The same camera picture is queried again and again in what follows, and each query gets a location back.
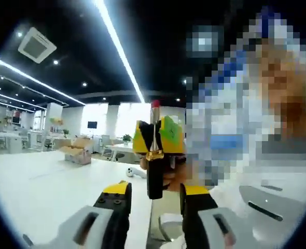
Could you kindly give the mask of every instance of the window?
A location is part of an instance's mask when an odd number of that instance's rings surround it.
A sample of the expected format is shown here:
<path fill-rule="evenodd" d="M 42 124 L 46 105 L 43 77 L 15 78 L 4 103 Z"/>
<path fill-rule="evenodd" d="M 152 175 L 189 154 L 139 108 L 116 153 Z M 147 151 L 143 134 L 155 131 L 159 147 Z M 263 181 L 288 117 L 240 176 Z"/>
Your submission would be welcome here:
<path fill-rule="evenodd" d="M 34 122 L 33 122 L 33 129 L 40 130 L 40 120 L 41 120 L 41 111 L 37 110 L 34 113 Z"/>
<path fill-rule="evenodd" d="M 80 134 L 83 135 L 104 135 L 106 133 L 106 116 L 108 103 L 88 104 L 82 111 Z M 87 128 L 88 121 L 98 122 L 96 129 Z"/>
<path fill-rule="evenodd" d="M 150 104 L 121 103 L 118 109 L 116 122 L 116 137 L 129 134 L 133 137 L 137 120 L 150 122 Z"/>

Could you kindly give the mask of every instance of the green plant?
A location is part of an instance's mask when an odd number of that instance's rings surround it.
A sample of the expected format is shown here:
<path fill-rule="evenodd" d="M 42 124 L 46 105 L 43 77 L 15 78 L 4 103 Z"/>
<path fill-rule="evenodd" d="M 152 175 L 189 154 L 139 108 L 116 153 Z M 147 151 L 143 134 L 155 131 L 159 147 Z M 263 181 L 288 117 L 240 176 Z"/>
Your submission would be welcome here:
<path fill-rule="evenodd" d="M 63 133 L 64 133 L 64 135 L 68 135 L 69 134 L 69 130 L 68 129 L 63 129 Z"/>
<path fill-rule="evenodd" d="M 123 142 L 130 142 L 131 141 L 131 136 L 128 135 L 128 134 L 125 134 L 123 137 L 122 137 L 122 140 Z"/>

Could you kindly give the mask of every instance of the led strip light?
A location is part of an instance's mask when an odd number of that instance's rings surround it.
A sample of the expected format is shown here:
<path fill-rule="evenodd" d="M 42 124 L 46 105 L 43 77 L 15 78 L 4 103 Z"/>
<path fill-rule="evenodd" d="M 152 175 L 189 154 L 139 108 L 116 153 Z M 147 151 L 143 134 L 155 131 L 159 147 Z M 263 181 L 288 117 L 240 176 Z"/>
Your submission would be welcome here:
<path fill-rule="evenodd" d="M 39 92 L 39 91 L 37 91 L 37 90 L 34 90 L 34 89 L 32 89 L 32 88 L 30 88 L 30 87 L 28 87 L 28 86 L 24 86 L 23 84 L 20 84 L 20 83 L 18 83 L 18 82 L 16 82 L 16 81 L 12 80 L 12 79 L 10 79 L 10 78 L 7 78 L 7 77 L 5 77 L 5 76 L 3 76 L 3 75 L 0 75 L 0 78 L 3 78 L 3 80 L 8 80 L 8 81 L 10 81 L 11 83 L 14 83 L 14 84 L 16 84 L 16 85 L 18 85 L 18 86 L 20 86 L 20 87 L 22 87 L 22 88 L 25 88 L 25 89 L 28 89 L 28 90 L 32 91 L 32 92 L 35 92 L 35 93 L 37 93 L 37 94 L 43 96 L 44 98 L 49 98 L 49 99 L 51 99 L 51 100 L 54 100 L 54 101 L 56 101 L 56 102 L 59 102 L 59 103 L 61 103 L 61 104 L 63 105 L 63 107 L 68 107 L 68 106 L 69 106 L 67 103 L 64 103 L 63 101 L 57 100 L 57 99 L 55 99 L 55 98 L 53 98 L 53 97 L 51 97 L 51 96 L 49 96 L 49 95 L 46 95 L 46 94 L 44 94 L 44 93 L 41 93 L 41 92 Z"/>
<path fill-rule="evenodd" d="M 30 75 L 28 75 L 28 74 L 26 74 L 26 73 L 23 73 L 22 71 L 20 71 L 20 70 L 18 70 L 17 68 L 15 68 L 15 67 L 9 65 L 8 63 L 5 63 L 5 62 L 2 61 L 2 60 L 0 60 L 0 65 L 5 66 L 6 68 L 12 70 L 13 72 L 18 73 L 19 75 L 21 75 L 21 76 L 23 76 L 23 77 L 25 77 L 25 78 L 27 78 L 27 79 L 30 79 L 31 81 L 36 82 L 37 84 L 39 84 L 39 85 L 41 85 L 41 86 L 43 86 L 43 87 L 46 87 L 46 88 L 48 88 L 49 90 L 52 90 L 52 91 L 54 91 L 54 92 L 56 92 L 56 93 L 58 93 L 58 94 L 60 94 L 60 95 L 62 95 L 62 96 L 64 96 L 64 97 L 66 97 L 66 98 L 68 98 L 68 99 L 71 99 L 71 100 L 73 100 L 73 101 L 75 101 L 75 102 L 77 102 L 77 103 L 79 103 L 79 104 L 81 104 L 81 105 L 85 105 L 85 103 L 83 103 L 83 102 L 81 102 L 81 101 L 79 101 L 79 100 L 77 100 L 77 99 L 75 99 L 75 98 L 73 98 L 73 97 L 71 97 L 71 96 L 69 96 L 69 95 L 67 95 L 67 94 L 65 94 L 65 93 L 63 93 L 63 92 L 57 90 L 57 89 L 55 89 L 55 88 L 52 88 L 51 86 L 49 86 L 49 85 L 47 85 L 47 84 L 45 84 L 45 83 L 43 83 L 43 82 L 41 82 L 41 81 L 39 81 L 39 80 L 33 78 L 32 76 L 30 76 Z"/>
<path fill-rule="evenodd" d="M 26 104 L 26 105 L 32 105 L 32 106 L 35 106 L 35 107 L 38 107 L 38 108 L 47 110 L 47 109 L 44 108 L 44 107 L 41 107 L 41 106 L 38 106 L 38 105 L 34 105 L 34 104 L 31 104 L 31 103 L 28 103 L 28 102 L 25 102 L 25 101 L 22 101 L 22 100 L 17 100 L 17 99 L 15 99 L 15 98 L 11 98 L 11 97 L 5 96 L 5 95 L 3 95 L 3 94 L 0 94 L 0 96 L 1 96 L 1 97 L 4 97 L 4 98 L 7 98 L 7 99 L 10 99 L 10 100 L 14 100 L 14 101 L 18 101 L 18 102 L 24 103 L 24 104 Z"/>
<path fill-rule="evenodd" d="M 11 106 L 11 107 L 13 107 L 13 108 L 18 108 L 18 109 L 21 109 L 21 110 L 25 110 L 25 111 L 30 112 L 30 113 L 33 113 L 33 112 L 34 112 L 34 111 L 32 111 L 32 110 L 28 110 L 28 109 L 25 109 L 25 108 L 21 108 L 21 107 L 18 107 L 18 106 L 14 106 L 14 105 L 8 105 L 8 104 L 2 103 L 2 102 L 0 102 L 0 105 Z"/>
<path fill-rule="evenodd" d="M 94 0 L 94 4 L 98 8 L 98 10 L 99 10 L 99 12 L 101 14 L 101 17 L 102 17 L 102 19 L 103 19 L 103 21 L 104 21 L 104 23 L 105 23 L 105 25 L 106 25 L 106 27 L 108 29 L 110 37 L 113 40 L 113 43 L 114 43 L 114 45 L 115 45 L 115 47 L 117 49 L 117 52 L 118 52 L 118 54 L 119 54 L 119 56 L 120 56 L 120 58 L 121 58 L 121 60 L 123 62 L 124 67 L 127 70 L 127 73 L 128 73 L 128 75 L 129 75 L 129 77 L 131 79 L 131 82 L 132 82 L 132 84 L 134 86 L 134 89 L 137 92 L 137 95 L 138 95 L 140 101 L 142 103 L 145 103 L 144 97 L 143 97 L 143 95 L 142 95 L 142 93 L 141 93 L 141 91 L 139 89 L 138 83 L 137 83 L 137 81 L 136 81 L 136 79 L 135 79 L 135 77 L 133 75 L 133 72 L 132 72 L 132 69 L 131 69 L 131 67 L 129 65 L 128 59 L 126 57 L 126 54 L 124 53 L 124 50 L 122 48 L 121 42 L 120 42 L 120 40 L 119 40 L 119 38 L 118 38 L 118 36 L 116 34 L 116 31 L 114 29 L 113 23 L 112 23 L 112 21 L 111 21 L 111 19 L 109 17 L 108 10 L 107 10 L 107 8 L 105 6 L 104 1 L 103 0 Z"/>

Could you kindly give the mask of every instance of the air conditioner vent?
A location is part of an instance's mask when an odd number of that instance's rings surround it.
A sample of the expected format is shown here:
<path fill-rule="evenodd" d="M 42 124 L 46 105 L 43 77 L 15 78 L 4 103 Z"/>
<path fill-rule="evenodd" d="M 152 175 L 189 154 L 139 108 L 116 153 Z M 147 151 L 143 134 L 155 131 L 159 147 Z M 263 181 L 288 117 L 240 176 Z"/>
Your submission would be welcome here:
<path fill-rule="evenodd" d="M 36 63 L 40 63 L 56 50 L 56 46 L 36 28 L 32 27 L 19 45 L 18 51 Z"/>

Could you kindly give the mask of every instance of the monitor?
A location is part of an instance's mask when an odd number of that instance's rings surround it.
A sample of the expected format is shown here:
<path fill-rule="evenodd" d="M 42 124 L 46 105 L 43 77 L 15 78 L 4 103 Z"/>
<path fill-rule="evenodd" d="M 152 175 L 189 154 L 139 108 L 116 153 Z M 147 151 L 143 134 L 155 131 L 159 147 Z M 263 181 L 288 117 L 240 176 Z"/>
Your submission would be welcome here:
<path fill-rule="evenodd" d="M 89 129 L 96 129 L 97 125 L 98 125 L 98 122 L 96 122 L 96 121 L 88 121 L 87 122 L 87 128 L 89 128 Z"/>
<path fill-rule="evenodd" d="M 19 117 L 12 117 L 12 123 L 13 124 L 18 124 L 20 121 L 20 118 Z"/>

